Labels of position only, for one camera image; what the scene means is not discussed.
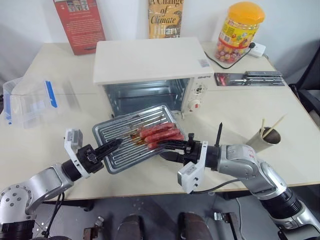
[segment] baking tray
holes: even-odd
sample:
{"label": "baking tray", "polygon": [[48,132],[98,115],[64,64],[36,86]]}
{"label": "baking tray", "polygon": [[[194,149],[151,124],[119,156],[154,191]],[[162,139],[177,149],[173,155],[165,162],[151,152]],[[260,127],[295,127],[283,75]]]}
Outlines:
{"label": "baking tray", "polygon": [[149,150],[145,142],[139,137],[141,128],[152,127],[162,123],[175,123],[176,127],[184,135],[173,114],[164,104],[122,115],[93,126],[92,132],[99,146],[112,139],[123,139],[121,146],[104,158],[108,172],[117,174],[164,152],[164,149],[159,148]]}

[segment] white tabletop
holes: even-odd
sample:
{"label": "white tabletop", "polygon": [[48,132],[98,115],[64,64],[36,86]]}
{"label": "white tabletop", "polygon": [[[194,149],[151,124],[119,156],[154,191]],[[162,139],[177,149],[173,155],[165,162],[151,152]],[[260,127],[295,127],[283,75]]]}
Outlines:
{"label": "white tabletop", "polygon": [[[68,81],[73,89],[70,94],[75,96],[78,107],[52,122],[30,129],[7,125],[3,114],[0,116],[0,189],[25,181],[54,163],[68,160],[63,139],[66,128],[81,129],[83,144],[97,147],[92,127],[109,117],[91,84],[93,64],[93,54],[74,56],[67,43],[43,45],[26,75],[42,74],[56,84]],[[273,70],[264,57],[246,56],[237,64],[229,71]],[[212,66],[215,72],[223,72]],[[320,183],[320,132],[288,87],[222,88],[212,85],[197,114],[188,115],[184,120],[177,116],[186,133],[194,132],[196,139],[213,144],[219,123],[223,122],[221,144],[245,143],[259,129],[263,117],[270,126],[287,114],[277,127],[281,142],[262,151],[259,156],[270,163],[290,186]],[[116,175],[103,169],[88,179],[77,181],[66,192],[66,198],[181,193],[177,183],[177,171],[181,167],[179,163],[155,156]],[[230,179],[230,176],[206,169],[199,189],[212,188]],[[235,182],[222,190],[244,188],[242,183]]]}

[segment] oven dial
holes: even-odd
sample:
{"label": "oven dial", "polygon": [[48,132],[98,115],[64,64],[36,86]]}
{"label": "oven dial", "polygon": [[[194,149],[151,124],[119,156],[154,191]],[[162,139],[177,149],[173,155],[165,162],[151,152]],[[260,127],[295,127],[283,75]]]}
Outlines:
{"label": "oven dial", "polygon": [[201,107],[201,101],[199,99],[194,99],[189,102],[189,111],[193,112]]}

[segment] toaster oven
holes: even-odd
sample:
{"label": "toaster oven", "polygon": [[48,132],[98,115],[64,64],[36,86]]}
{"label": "toaster oven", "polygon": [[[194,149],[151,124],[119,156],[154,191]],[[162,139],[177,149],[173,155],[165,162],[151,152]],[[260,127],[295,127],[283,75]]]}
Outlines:
{"label": "toaster oven", "polygon": [[116,117],[165,104],[193,113],[214,71],[195,37],[100,41],[93,83]]}

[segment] power cord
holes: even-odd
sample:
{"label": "power cord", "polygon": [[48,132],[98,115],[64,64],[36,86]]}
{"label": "power cord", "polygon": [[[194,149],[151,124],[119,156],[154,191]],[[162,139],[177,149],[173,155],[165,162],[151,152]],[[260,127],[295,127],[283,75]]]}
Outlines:
{"label": "power cord", "polygon": [[46,239],[49,237],[51,225],[52,225],[52,223],[53,223],[53,221],[54,221],[59,209],[61,208],[61,205],[63,204],[64,200],[65,200],[65,193],[63,192],[63,193],[59,194],[58,199],[56,200],[56,203],[55,203],[55,206],[54,206],[54,210],[53,210],[53,214],[52,214],[52,217],[50,219],[48,228],[46,229],[46,231],[43,231],[41,233],[43,235],[43,237],[46,238]]}
{"label": "power cord", "polygon": [[218,186],[215,186],[213,188],[210,188],[208,190],[204,190],[204,191],[192,191],[190,194],[207,194],[207,193],[210,193],[210,192],[213,192],[219,188],[222,188],[223,186],[227,185],[227,184],[231,184],[231,183],[235,183],[235,182],[239,182],[240,180],[239,179],[233,179],[233,180],[230,180],[230,181],[226,181],[224,183],[221,183],[220,185]]}
{"label": "power cord", "polygon": [[228,67],[224,67],[221,64],[219,64],[216,60],[212,59],[206,52],[205,55],[208,57],[208,59],[210,59],[211,61],[215,62],[220,68],[222,69],[230,69],[232,68],[237,62],[239,62],[244,56],[246,56],[248,53],[250,53],[251,49],[253,49],[256,46],[256,44],[254,42],[251,42],[249,44],[249,51],[247,51],[244,55],[242,55],[242,57],[240,57],[237,61],[235,61],[231,66]]}
{"label": "power cord", "polygon": [[244,237],[244,234],[242,233],[242,210],[241,210],[241,204],[240,204],[240,201],[238,198],[235,199],[236,202],[238,203],[238,206],[239,206],[239,230],[240,230],[240,235],[241,235],[241,238],[242,240],[246,240],[246,238]]}

